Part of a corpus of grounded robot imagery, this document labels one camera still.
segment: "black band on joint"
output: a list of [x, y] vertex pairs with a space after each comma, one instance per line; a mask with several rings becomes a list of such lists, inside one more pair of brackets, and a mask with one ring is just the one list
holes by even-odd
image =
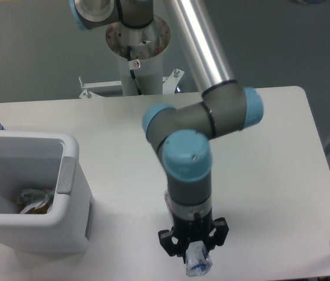
[[205, 104], [205, 102], [200, 103], [203, 109], [205, 109], [205, 112], [208, 115], [209, 123], [211, 124], [211, 130], [212, 130], [212, 139], [216, 138], [217, 132], [216, 132], [216, 123], [214, 122], [212, 111], [210, 108]]
[[127, 23], [125, 23], [123, 20], [121, 20], [121, 23], [126, 26], [127, 28], [130, 29], [141, 29], [141, 28], [146, 28], [147, 26], [149, 26], [151, 23], [153, 22], [153, 18], [151, 18], [151, 20], [148, 23], [145, 23], [144, 25], [129, 25]]
[[231, 80], [228, 80], [228, 81], [221, 82], [221, 83], [219, 83], [219, 84], [217, 84], [217, 85], [214, 85], [214, 86], [212, 86], [212, 87], [206, 89], [206, 90], [201, 94], [201, 97], [204, 98], [208, 93], [210, 93], [210, 92], [213, 91], [214, 89], [216, 89], [216, 88], [218, 88], [218, 87], [220, 87], [220, 86], [222, 86], [222, 85], [231, 84], [231, 83], [238, 83], [238, 81], [235, 80], [235, 79], [231, 79]]
[[166, 141], [168, 136], [166, 136], [160, 143], [159, 146], [156, 148], [156, 154], [159, 154], [160, 148], [163, 146], [164, 142]]

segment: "light blue joint cap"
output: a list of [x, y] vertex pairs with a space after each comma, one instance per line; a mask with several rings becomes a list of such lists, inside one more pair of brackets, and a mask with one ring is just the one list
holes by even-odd
[[77, 22], [77, 25], [79, 27], [80, 30], [87, 30], [88, 28], [86, 28], [84, 26], [84, 24], [82, 23], [81, 19], [78, 16], [77, 10], [75, 9], [75, 5], [74, 5], [74, 0], [69, 0], [69, 4], [70, 4], [70, 9], [73, 13], [74, 19]]
[[149, 124], [151, 123], [152, 119], [162, 110], [166, 108], [173, 108], [175, 109], [171, 104], [155, 104], [151, 108], [149, 108], [146, 113], [143, 115], [142, 119], [142, 127], [144, 130], [144, 133], [146, 133], [147, 136], [147, 131]]
[[246, 101], [247, 101], [247, 111], [246, 111], [246, 121], [242, 128], [245, 129], [252, 125], [255, 125], [263, 119], [264, 106], [263, 102], [254, 88], [245, 88]]
[[190, 183], [203, 179], [212, 169], [207, 137], [189, 129], [172, 133], [164, 142], [162, 162], [177, 180]]

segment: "crumpled plastic bottle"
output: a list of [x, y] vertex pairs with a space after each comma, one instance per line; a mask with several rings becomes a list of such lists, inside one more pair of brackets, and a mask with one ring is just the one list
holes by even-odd
[[205, 275], [212, 267], [212, 259], [202, 241], [190, 243], [185, 261], [186, 274], [189, 277]]

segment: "bolt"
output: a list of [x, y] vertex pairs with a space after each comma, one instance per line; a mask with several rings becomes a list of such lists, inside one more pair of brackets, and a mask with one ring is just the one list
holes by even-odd
[[82, 81], [82, 77], [81, 76], [79, 76], [79, 84], [81, 84], [81, 88], [84, 88], [84, 83]]
[[179, 71], [179, 69], [174, 69], [174, 77], [175, 78], [178, 78], [178, 75], [180, 74], [181, 72]]

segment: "metal pole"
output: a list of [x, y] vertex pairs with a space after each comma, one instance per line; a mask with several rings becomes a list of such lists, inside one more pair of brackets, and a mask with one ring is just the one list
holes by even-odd
[[234, 75], [201, 0], [164, 0], [200, 92]]

